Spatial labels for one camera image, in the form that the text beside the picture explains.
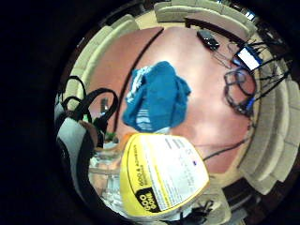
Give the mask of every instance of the black device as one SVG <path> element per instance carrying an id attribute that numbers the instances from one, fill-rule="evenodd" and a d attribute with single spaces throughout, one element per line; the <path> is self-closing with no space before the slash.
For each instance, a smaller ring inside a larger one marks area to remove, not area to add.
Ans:
<path id="1" fill-rule="evenodd" d="M 218 47 L 219 47 L 218 42 L 215 40 L 215 38 L 212 36 L 212 34 L 209 33 L 208 31 L 206 31 L 206 30 L 197 31 L 197 37 L 210 50 L 215 51 L 218 49 Z"/>
<path id="2" fill-rule="evenodd" d="M 253 70 L 258 68 L 263 60 L 256 53 L 256 51 L 249 45 L 245 44 L 236 54 L 235 57 L 241 62 L 244 66 L 246 66 L 249 70 Z"/>

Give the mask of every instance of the yellow label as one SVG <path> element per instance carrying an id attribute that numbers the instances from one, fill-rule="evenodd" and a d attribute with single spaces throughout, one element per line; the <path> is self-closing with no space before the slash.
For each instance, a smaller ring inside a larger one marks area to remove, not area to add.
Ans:
<path id="1" fill-rule="evenodd" d="M 207 183 L 203 161 L 185 138 L 142 133 L 129 138 L 120 171 L 121 197 L 129 216 L 170 213 Z"/>

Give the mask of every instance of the blue towel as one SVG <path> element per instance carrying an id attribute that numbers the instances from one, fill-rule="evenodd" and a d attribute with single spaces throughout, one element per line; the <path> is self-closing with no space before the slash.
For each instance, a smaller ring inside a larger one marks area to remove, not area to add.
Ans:
<path id="1" fill-rule="evenodd" d="M 140 132 L 176 127 L 186 118 L 189 94 L 188 84 L 168 62 L 135 69 L 123 121 Z"/>

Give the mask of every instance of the couch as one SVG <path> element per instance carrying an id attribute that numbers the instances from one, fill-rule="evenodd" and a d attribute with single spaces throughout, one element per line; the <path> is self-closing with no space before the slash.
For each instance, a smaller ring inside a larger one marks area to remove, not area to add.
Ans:
<path id="1" fill-rule="evenodd" d="M 250 39 L 257 27 L 246 15 L 220 3 L 209 0 L 172 0 L 154 5 L 158 22 L 183 22 L 190 13 L 206 11 L 221 17 L 226 23 L 236 23 Z"/>
<path id="2" fill-rule="evenodd" d="M 91 76 L 94 72 L 98 61 L 101 59 L 110 45 L 119 37 L 139 30 L 139 25 L 135 22 L 131 15 L 125 15 L 112 25 L 103 26 L 86 44 L 77 58 L 70 75 L 76 75 L 84 83 L 86 89 L 88 89 Z M 64 97 L 76 96 L 78 98 L 83 97 L 83 90 L 79 83 L 76 81 L 69 81 L 67 83 L 66 92 Z M 77 106 L 76 101 L 70 101 L 68 107 L 73 110 Z"/>
<path id="3" fill-rule="evenodd" d="M 271 67 L 261 73 L 262 76 L 269 75 Z M 290 79 L 283 81 L 262 98 L 260 104 L 256 130 L 238 170 L 253 188 L 265 195 L 277 181 L 286 180 L 297 157 L 300 143 L 298 84 Z"/>

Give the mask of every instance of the laptop screen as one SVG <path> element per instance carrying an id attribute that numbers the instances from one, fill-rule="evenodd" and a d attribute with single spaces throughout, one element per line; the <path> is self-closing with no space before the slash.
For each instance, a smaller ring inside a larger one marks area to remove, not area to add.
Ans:
<path id="1" fill-rule="evenodd" d="M 238 57 L 250 70 L 258 68 L 263 60 L 249 46 L 245 46 L 237 54 Z"/>

